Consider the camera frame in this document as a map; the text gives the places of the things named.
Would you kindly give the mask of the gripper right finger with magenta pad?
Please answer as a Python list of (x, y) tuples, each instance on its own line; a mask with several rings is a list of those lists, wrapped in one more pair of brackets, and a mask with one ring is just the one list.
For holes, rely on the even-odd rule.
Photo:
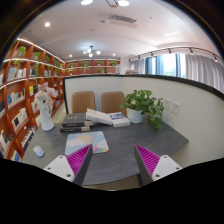
[(140, 145), (134, 146), (134, 156), (137, 161), (143, 185), (148, 185), (149, 183), (182, 169), (182, 167), (168, 155), (159, 156)]

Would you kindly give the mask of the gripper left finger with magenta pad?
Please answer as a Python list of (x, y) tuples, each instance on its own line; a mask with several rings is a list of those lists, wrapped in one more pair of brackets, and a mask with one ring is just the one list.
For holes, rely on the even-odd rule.
[(81, 186), (92, 155), (92, 145), (87, 145), (68, 156), (59, 155), (44, 170)]

